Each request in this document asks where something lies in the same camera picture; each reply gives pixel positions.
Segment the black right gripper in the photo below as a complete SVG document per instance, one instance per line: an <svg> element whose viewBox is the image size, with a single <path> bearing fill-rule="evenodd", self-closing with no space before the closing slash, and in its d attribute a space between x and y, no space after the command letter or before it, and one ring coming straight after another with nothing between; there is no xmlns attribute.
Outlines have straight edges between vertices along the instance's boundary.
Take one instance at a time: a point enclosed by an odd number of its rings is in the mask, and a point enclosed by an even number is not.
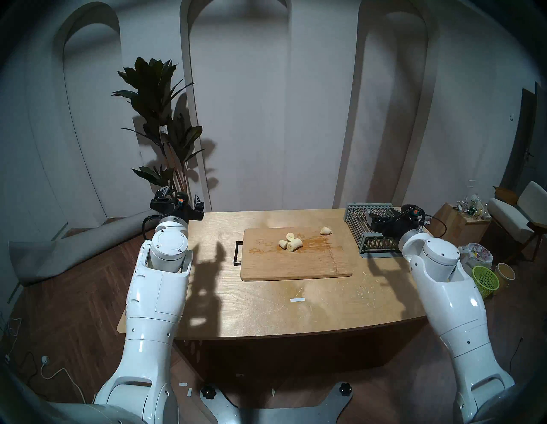
<svg viewBox="0 0 547 424"><path fill-rule="evenodd" d="M417 219L395 219L390 220L390 216L380 216L370 212L370 223L372 223L372 232L399 240L408 231L418 228Z"/></svg>

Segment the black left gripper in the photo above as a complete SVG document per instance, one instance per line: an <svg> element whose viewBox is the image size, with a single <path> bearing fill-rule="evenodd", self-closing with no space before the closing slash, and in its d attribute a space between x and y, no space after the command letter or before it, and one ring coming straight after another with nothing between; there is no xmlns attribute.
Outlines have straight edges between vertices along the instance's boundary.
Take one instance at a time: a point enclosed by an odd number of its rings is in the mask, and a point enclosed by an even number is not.
<svg viewBox="0 0 547 424"><path fill-rule="evenodd" d="M175 217L189 222L202 221L204 217L204 201L197 194L194 195L192 208L183 199L172 199L170 186L164 186L155 192L155 199L150 201L150 209L159 213L160 220Z"/></svg>

